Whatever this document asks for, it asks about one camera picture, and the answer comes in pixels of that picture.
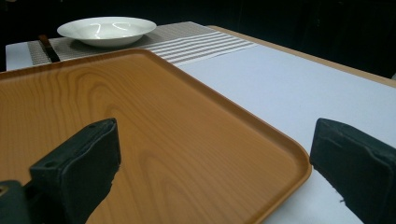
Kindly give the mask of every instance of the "gray stripe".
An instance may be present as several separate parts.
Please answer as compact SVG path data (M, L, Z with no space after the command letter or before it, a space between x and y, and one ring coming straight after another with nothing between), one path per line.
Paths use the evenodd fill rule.
M187 52L185 54L180 54L180 55L177 55L177 56L174 56L174 57L166 58L166 60L173 60L173 59L176 59L176 58L181 58L181 57L188 56L189 54L201 53L201 52L205 52L205 51L210 51L212 49L219 49L219 48L225 48L225 47L228 47L228 46L234 46L234 45L237 45L238 43L244 43L244 42L245 41L241 40L239 42L222 45L220 47L215 45L215 46L213 46L212 48L209 48L209 49L201 49L202 47L199 47L199 48L195 48L195 49L201 49L201 50L196 50L194 52ZM171 54L167 54L167 55L161 55L161 57L166 57L166 56L173 55L173 54L176 54L176 53L171 53Z
M232 36L225 36L225 37L223 37L223 38L219 38L219 39L216 39L217 41L220 41L220 40L222 40L222 42L220 42L220 43L223 43L223 42L229 42L228 40L234 40L234 38L232 37ZM180 46L180 43L178 43L178 44L176 44L176 45L171 45L171 46L164 46L164 47L162 47L162 48L160 48L160 49L163 49L163 50L156 50L156 49L152 49L152 48L148 48L149 50L155 50L155 53L156 54L161 54L162 52L166 52L166 51L169 51L170 49L169 48L172 48L172 49L180 49L180 48L183 48L183 49L187 49L188 47L193 47L193 46L196 46L196 45L198 45L198 44L200 44L200 45L207 45L207 44L210 44L210 45L213 45L213 39L207 39L206 41L203 41L203 42L198 42L198 43L190 43L190 44L187 44L187 45L185 45L185 46L183 46L183 47L181 47Z
M200 55L191 56L191 57L189 57L189 58L180 59L180 60L178 60L178 61L173 61L172 63L173 63L173 64L175 64L175 63L182 63L182 62L186 62L186 61L193 60L193 59L197 59L197 58L202 58L202 57L205 57L205 56L207 56L207 55L216 54L216 53L219 53L219 52L222 52L222 51L226 51L226 50L230 50L230 49L238 49L238 48L242 48L242 47L247 47L247 46L249 46L249 45L255 46L255 44L246 43L246 44L244 44L244 45L240 45L240 46L237 46L237 47L230 47L230 48L227 48L227 49L220 49L220 50L218 50L218 51L213 51L213 52L209 52L209 53L203 53L203 54L200 54Z

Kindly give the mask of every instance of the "plate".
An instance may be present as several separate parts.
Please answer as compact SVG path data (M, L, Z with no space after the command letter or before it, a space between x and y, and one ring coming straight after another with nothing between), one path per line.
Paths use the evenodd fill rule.
M98 17L70 21L57 30L61 36L99 48L130 45L157 25L152 21L128 17Z

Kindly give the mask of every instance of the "placemat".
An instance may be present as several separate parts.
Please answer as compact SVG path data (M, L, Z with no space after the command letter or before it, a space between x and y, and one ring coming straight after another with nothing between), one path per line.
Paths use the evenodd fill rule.
M67 37L52 38L49 42L61 61L118 50L91 47ZM256 45L236 36L186 21L158 26L131 46L122 49L149 49L169 63L179 66ZM38 40L28 42L28 47L33 65L50 63Z

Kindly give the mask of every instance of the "wood grain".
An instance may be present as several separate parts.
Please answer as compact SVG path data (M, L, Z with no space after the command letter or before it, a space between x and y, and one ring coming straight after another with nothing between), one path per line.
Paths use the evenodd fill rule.
M0 104L0 176L22 184L79 129L117 119L120 171L89 223L257 223L311 172L292 139L145 50L0 74Z

